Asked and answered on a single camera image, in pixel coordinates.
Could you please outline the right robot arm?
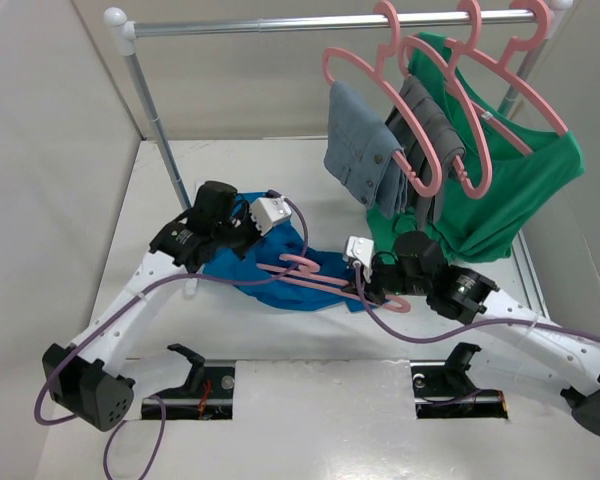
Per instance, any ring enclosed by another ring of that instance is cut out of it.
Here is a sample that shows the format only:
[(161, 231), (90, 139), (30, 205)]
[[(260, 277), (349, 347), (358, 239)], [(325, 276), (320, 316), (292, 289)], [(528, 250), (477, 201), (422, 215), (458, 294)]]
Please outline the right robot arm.
[[(450, 264), (420, 231), (400, 235), (385, 263), (372, 240), (351, 236), (344, 257), (354, 290), (371, 319), (392, 337), (428, 345), (480, 330), (492, 343), (460, 342), (447, 357), (442, 381), (453, 393), (510, 391), (549, 404), (600, 437), (600, 336), (562, 327), (516, 301), (495, 281)], [(387, 325), (370, 303), (388, 294), (419, 295), (455, 329), (413, 337)]]

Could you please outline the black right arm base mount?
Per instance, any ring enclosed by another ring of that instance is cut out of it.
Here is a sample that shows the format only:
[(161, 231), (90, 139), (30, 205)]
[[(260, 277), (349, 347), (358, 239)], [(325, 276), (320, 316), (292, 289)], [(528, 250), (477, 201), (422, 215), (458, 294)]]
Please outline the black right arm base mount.
[(468, 377), (470, 360), (479, 351), (477, 345), (461, 342), (445, 360), (411, 363), (417, 419), (508, 418), (504, 395), (479, 389)]

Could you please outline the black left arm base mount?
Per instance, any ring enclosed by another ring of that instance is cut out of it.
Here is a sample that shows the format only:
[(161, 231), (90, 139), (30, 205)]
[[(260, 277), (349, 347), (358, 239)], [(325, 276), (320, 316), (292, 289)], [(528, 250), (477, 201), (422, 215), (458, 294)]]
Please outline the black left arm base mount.
[(231, 420), (236, 363), (224, 360), (208, 363), (202, 355), (181, 344), (171, 344), (167, 349), (184, 356), (191, 368), (182, 386), (156, 393), (164, 403), (166, 419)]

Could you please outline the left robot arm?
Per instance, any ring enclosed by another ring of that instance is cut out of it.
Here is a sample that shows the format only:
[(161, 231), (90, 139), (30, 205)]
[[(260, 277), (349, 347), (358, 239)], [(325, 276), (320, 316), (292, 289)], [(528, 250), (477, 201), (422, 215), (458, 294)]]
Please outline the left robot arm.
[(171, 344), (158, 356), (131, 361), (134, 344), (190, 275), (222, 249), (244, 256), (272, 227), (263, 200), (248, 202), (225, 183), (207, 181), (192, 208), (165, 224), (105, 313), (42, 357), (44, 393), (101, 432), (120, 424), (135, 404), (166, 390), (192, 396), (202, 387), (204, 358)]

